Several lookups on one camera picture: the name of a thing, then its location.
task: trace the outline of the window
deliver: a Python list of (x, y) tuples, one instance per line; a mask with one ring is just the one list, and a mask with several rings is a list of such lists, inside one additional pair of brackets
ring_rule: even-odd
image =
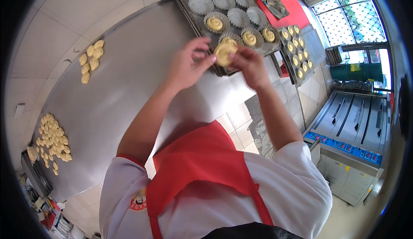
[(387, 41), (371, 0), (327, 0), (313, 9), (330, 46)]

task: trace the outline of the red cutting board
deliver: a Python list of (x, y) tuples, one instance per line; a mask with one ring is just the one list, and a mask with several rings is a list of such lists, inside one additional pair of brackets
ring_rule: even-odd
[(310, 24), (310, 21), (308, 20), (307, 15), (298, 0), (281, 0), (281, 2), (284, 4), (290, 15), (278, 20), (261, 0), (256, 0), (259, 8), (264, 11), (268, 21), (275, 28), (288, 25), (298, 25), (302, 29)]

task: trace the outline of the hand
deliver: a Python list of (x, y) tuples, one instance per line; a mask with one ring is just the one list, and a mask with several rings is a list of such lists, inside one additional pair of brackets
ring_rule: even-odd
[(192, 87), (216, 61), (214, 54), (207, 56), (204, 51), (200, 51), (208, 50), (210, 42), (209, 37), (195, 38), (179, 49), (172, 58), (165, 85), (176, 89), (176, 92)]
[(244, 75), (247, 85), (254, 90), (271, 85), (264, 65), (264, 58), (255, 50), (240, 46), (238, 51), (230, 53), (233, 62), (230, 67), (239, 69)]

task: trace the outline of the red apron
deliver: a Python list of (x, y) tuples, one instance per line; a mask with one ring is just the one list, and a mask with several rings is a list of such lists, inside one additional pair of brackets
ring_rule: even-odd
[(198, 128), (168, 145), (154, 157), (157, 171), (146, 187), (146, 203), (152, 235), (161, 239), (158, 216), (178, 192), (189, 183), (202, 180), (230, 186), (251, 196), (266, 225), (273, 225), (258, 184), (251, 178), (244, 152), (234, 143), (217, 121)]

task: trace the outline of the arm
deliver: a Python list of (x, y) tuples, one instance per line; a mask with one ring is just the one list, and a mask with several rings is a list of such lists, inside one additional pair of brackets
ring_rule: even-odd
[(303, 141), (297, 125), (271, 86), (263, 57), (247, 47), (240, 47), (236, 54), (230, 57), (233, 58), (231, 66), (240, 69), (248, 86), (257, 92), (274, 148), (279, 150), (291, 142)]
[(191, 40), (173, 57), (166, 79), (137, 114), (123, 136), (117, 155), (128, 155), (145, 164), (155, 144), (159, 128), (172, 99), (182, 89), (191, 87), (214, 64), (214, 55), (206, 56), (208, 37)]

